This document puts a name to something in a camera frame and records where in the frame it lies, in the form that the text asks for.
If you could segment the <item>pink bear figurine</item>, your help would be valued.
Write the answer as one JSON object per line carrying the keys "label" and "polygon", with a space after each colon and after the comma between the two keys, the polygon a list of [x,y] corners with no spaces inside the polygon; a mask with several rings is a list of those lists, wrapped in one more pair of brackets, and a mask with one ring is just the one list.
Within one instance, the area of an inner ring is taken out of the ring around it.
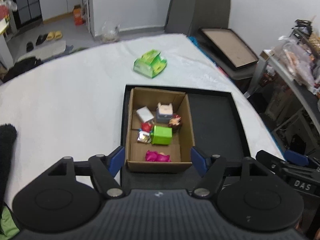
{"label": "pink bear figurine", "polygon": [[163,152],[147,151],[145,154],[145,161],[169,163],[171,162],[171,159],[170,155],[166,155]]}

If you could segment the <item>red crab keychain figurine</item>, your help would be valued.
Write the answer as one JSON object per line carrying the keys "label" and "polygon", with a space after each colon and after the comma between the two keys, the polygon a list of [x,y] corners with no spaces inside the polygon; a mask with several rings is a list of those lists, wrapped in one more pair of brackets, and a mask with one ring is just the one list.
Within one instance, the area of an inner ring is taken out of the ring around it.
{"label": "red crab keychain figurine", "polygon": [[137,141],[144,144],[149,144],[151,142],[151,130],[152,130],[153,124],[151,122],[144,122],[141,123]]}

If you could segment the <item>green cube charger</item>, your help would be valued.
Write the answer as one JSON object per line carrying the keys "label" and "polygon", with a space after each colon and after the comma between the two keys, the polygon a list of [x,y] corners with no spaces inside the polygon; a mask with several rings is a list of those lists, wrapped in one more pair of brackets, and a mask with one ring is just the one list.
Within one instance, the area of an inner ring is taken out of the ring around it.
{"label": "green cube charger", "polygon": [[170,145],[172,141],[172,129],[155,125],[151,130],[151,143],[153,145]]}

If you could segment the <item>brown monkey figurine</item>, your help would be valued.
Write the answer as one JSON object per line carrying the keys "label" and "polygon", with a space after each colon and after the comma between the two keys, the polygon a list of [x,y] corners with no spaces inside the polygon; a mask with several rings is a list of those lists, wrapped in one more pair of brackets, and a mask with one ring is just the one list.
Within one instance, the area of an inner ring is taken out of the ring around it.
{"label": "brown monkey figurine", "polygon": [[169,120],[168,127],[172,129],[173,133],[176,133],[180,130],[182,126],[182,118],[178,114],[174,114]]}

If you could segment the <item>white wall charger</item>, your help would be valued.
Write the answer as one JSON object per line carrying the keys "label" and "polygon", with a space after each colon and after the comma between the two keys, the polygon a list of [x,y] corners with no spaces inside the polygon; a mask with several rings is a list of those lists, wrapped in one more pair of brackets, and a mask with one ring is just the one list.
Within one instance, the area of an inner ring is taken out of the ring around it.
{"label": "white wall charger", "polygon": [[137,109],[136,114],[142,123],[153,121],[155,118],[147,106]]}

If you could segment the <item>pink grey cube charger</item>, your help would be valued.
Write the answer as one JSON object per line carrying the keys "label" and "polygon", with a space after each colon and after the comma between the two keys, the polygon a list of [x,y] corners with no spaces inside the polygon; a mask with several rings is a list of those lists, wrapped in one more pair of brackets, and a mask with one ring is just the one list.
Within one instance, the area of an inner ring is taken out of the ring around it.
{"label": "pink grey cube charger", "polygon": [[156,121],[163,124],[168,124],[170,119],[173,117],[173,106],[172,104],[157,104],[156,109]]}

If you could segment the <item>black shallow tray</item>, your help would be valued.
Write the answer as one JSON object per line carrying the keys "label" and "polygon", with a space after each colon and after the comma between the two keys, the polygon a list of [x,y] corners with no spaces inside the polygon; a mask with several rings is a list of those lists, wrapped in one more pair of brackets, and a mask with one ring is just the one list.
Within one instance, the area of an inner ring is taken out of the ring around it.
{"label": "black shallow tray", "polygon": [[[128,103],[133,88],[151,88],[182,92],[189,98],[195,145],[207,157],[218,154],[228,161],[241,161],[250,155],[247,138],[231,93],[215,90],[126,85],[121,124],[121,144],[125,147]],[[201,177],[191,165],[180,173],[131,172],[125,163],[121,171],[124,191],[131,189],[187,189],[191,191]]]}

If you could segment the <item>brown cardboard box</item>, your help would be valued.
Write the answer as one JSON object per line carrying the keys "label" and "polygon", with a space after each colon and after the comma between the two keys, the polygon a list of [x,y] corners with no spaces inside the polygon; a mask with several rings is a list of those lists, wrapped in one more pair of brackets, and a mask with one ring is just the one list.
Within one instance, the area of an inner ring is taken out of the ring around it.
{"label": "brown cardboard box", "polygon": [[133,88],[127,117],[125,154],[131,172],[180,173],[191,167],[195,139],[187,94]]}

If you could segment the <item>cluttered side shelf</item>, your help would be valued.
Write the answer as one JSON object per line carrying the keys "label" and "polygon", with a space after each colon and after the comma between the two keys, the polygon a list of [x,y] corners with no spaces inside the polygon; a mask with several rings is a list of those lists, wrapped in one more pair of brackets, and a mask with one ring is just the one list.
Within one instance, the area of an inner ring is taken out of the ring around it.
{"label": "cluttered side shelf", "polygon": [[319,150],[319,33],[296,20],[291,33],[259,55],[245,97],[281,152]]}

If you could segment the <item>green tissue pack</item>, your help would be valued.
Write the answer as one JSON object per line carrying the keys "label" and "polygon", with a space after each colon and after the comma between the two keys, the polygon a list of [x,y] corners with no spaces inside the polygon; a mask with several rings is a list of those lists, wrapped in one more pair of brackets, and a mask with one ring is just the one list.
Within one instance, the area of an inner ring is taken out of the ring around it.
{"label": "green tissue pack", "polygon": [[133,71],[145,77],[153,79],[160,74],[167,66],[167,60],[158,50],[150,50],[136,59],[133,64]]}

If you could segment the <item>framed corkboard picture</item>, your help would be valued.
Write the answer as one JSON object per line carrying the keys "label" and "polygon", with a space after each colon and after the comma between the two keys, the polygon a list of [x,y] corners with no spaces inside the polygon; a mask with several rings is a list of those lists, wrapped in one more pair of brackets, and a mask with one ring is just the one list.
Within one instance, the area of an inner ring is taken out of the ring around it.
{"label": "framed corkboard picture", "polygon": [[254,66],[257,55],[232,29],[199,28],[198,33],[204,38],[211,52],[232,70],[241,70]]}

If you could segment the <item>clear plastic bag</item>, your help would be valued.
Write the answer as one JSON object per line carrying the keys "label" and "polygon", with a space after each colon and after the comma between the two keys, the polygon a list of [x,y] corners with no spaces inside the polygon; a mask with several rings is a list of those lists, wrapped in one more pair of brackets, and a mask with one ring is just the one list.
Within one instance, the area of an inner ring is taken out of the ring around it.
{"label": "clear plastic bag", "polygon": [[119,40],[120,25],[105,21],[101,27],[101,40],[104,43],[116,42]]}

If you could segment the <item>yellow slippers pair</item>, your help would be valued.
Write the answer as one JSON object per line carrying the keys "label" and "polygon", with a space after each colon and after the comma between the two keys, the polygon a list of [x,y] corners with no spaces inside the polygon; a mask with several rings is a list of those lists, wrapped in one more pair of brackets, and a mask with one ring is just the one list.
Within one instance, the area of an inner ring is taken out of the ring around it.
{"label": "yellow slippers pair", "polygon": [[51,31],[48,33],[46,41],[59,40],[62,37],[63,37],[63,34],[61,31]]}

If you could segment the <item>black slippers pair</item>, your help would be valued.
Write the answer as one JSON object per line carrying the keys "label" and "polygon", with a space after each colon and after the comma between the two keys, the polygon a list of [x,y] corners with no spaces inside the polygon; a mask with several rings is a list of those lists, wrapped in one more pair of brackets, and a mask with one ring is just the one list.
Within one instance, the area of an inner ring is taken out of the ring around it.
{"label": "black slippers pair", "polygon": [[[39,35],[36,42],[35,42],[35,46],[39,46],[41,44],[43,44],[43,42],[47,39],[48,34],[43,34],[43,35]],[[27,42],[26,45],[26,52],[30,52],[34,49],[34,44],[33,42],[29,41]]]}

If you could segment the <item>orange box on floor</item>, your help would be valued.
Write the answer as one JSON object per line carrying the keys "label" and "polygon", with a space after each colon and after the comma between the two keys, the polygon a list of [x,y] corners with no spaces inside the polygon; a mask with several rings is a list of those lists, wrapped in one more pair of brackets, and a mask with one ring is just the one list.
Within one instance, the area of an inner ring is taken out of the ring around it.
{"label": "orange box on floor", "polygon": [[75,25],[82,25],[83,19],[82,19],[82,8],[81,5],[77,4],[73,8],[73,20]]}

